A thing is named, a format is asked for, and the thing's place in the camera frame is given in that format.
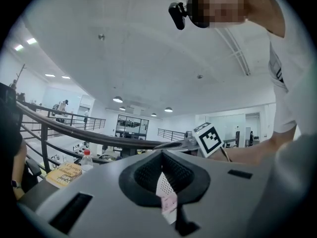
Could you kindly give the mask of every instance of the pink sticker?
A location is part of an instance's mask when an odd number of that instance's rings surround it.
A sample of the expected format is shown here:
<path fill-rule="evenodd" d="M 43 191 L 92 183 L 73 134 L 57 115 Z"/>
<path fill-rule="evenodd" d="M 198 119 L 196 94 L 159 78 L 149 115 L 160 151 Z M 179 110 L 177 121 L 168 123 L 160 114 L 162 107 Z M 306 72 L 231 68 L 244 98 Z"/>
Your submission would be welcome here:
<path fill-rule="evenodd" d="M 175 192 L 171 193 L 167 197 L 161 198 L 162 201 L 162 213 L 172 212 L 177 207 L 177 195 Z"/>

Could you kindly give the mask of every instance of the window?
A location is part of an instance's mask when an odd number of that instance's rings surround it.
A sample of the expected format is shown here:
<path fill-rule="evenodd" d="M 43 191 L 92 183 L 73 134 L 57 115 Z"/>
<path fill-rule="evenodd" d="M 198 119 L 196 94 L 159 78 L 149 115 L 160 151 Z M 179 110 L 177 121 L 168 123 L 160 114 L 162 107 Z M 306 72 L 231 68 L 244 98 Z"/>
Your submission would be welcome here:
<path fill-rule="evenodd" d="M 149 120 L 119 115 L 115 136 L 146 140 Z"/>

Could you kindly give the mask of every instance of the book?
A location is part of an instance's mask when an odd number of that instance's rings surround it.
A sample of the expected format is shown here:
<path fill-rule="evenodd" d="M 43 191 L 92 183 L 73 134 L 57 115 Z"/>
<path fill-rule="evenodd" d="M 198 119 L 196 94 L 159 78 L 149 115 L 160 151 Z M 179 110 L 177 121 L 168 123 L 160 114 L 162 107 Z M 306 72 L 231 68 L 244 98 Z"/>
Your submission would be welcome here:
<path fill-rule="evenodd" d="M 82 171 L 80 165 L 65 162 L 54 170 L 50 171 L 45 176 L 45 179 L 57 188 L 63 188 L 69 185 L 73 180 L 81 176 L 81 174 Z"/>

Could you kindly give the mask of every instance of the plastic bottle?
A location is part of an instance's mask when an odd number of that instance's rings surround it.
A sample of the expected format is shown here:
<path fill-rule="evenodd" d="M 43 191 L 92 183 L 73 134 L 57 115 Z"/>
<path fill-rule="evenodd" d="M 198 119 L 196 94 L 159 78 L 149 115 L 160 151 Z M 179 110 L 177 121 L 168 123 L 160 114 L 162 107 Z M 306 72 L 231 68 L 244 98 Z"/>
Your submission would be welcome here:
<path fill-rule="evenodd" d="M 93 159 L 90 156 L 90 150 L 89 149 L 85 149 L 84 156 L 81 159 L 80 164 L 81 164 L 81 170 L 82 170 L 83 174 L 94 167 Z"/>

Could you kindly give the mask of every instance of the chair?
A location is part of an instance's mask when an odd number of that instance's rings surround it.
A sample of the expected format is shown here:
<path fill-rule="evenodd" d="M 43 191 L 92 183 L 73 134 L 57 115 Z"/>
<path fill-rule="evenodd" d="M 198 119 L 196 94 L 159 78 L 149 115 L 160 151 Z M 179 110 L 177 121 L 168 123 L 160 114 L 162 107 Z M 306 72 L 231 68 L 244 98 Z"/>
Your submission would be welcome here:
<path fill-rule="evenodd" d="M 25 193 L 38 184 L 38 176 L 41 173 L 40 167 L 34 160 L 28 159 L 25 161 L 24 172 L 22 176 L 22 189 Z"/>

